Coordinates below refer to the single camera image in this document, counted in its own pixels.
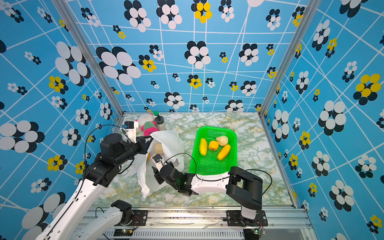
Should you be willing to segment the white plastic bag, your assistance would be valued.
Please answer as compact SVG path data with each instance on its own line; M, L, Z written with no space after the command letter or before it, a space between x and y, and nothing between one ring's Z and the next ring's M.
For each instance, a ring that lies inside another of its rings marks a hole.
M145 199L153 192L166 186L165 182L158 183L155 174L167 164L173 164L178 171L184 169L185 143L179 134L173 130L158 131L151 134L151 142L145 155L137 155L132 170L138 177L142 197Z

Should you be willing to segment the yellow lemon toy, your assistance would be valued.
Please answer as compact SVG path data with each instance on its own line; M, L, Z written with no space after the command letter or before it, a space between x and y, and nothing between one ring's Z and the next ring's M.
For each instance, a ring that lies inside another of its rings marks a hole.
M200 139L200 144L199 144L199 152L201 156L206 156L208 152L208 143L207 140L204 138Z

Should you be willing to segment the orange yellow mango toy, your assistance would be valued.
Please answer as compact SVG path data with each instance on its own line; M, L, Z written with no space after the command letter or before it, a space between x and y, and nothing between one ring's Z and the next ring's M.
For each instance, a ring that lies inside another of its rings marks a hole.
M208 148L209 148L210 151L214 151L215 152L215 151L218 150L219 146L220 145L219 145L219 143L217 141L210 141Z

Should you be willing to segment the yellow banana toy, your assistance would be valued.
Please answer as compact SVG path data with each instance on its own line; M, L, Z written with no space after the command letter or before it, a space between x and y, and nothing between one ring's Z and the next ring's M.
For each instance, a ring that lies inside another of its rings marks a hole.
M228 156L228 154L230 153L230 150L231 150L231 146L230 146L230 145L225 145L225 146L221 149L221 151L219 152L219 154L217 155L217 159L218 159L219 161L224 160L224 159Z

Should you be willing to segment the cream round fruit toy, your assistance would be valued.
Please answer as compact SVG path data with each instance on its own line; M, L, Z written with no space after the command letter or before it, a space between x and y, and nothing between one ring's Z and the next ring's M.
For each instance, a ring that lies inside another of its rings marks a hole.
M162 143L157 143L154 145L154 151L155 151L155 154L163 154L164 151L163 151L163 146L162 146Z

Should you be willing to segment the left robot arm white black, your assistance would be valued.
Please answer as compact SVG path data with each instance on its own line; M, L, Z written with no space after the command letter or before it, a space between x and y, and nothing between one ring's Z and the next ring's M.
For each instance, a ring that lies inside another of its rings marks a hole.
M124 141L120 134L107 135L101 151L86 169L80 185L54 220L37 236L38 240L96 240L111 227L132 219L131 205L118 201L85 227L78 225L99 195L120 173L120 167L145 155L153 141L151 136L138 137L136 142Z

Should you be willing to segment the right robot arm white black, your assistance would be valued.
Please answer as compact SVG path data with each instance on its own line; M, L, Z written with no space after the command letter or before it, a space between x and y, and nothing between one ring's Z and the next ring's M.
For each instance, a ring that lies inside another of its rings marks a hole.
M257 218L262 209L263 180L239 167L219 175L197 175L179 172L172 163L152 167L159 184L167 183L177 192L190 197L203 193L225 193L241 208L242 217Z

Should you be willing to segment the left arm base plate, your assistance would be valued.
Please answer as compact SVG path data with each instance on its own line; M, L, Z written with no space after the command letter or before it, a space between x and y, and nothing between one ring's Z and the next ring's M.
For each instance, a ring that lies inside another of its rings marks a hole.
M145 226L148 218L148 213L149 211L147 210L125 211L122 215L122 220L119 222L119 225L132 227Z

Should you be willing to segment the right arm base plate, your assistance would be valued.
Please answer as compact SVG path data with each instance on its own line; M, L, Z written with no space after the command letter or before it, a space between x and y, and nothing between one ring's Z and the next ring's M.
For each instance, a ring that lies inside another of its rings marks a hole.
M267 227L268 220L266 213L263 210L257 211L254 219L247 219L242 216L240 210L228 210L226 211L226 217L223 221L227 222L229 227Z

